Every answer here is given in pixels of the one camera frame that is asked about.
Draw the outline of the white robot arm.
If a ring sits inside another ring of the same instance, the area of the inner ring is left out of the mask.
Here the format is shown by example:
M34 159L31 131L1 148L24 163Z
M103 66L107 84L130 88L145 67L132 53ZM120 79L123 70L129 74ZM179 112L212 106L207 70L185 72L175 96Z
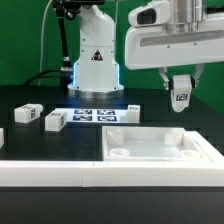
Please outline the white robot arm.
M128 20L126 67L159 69L172 92L183 83L196 87L206 63L224 61L224 9L208 8L206 0L152 0ZM114 53L114 21L97 6L83 6L70 91L86 97L122 91Z

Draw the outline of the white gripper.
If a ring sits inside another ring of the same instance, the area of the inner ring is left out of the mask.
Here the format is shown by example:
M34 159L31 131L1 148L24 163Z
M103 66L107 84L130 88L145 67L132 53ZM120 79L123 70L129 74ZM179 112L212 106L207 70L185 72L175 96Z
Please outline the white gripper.
M206 0L152 0L128 15L125 65L130 70L160 68L166 90L167 68L193 65L193 88L203 63L224 61L224 9L207 11Z

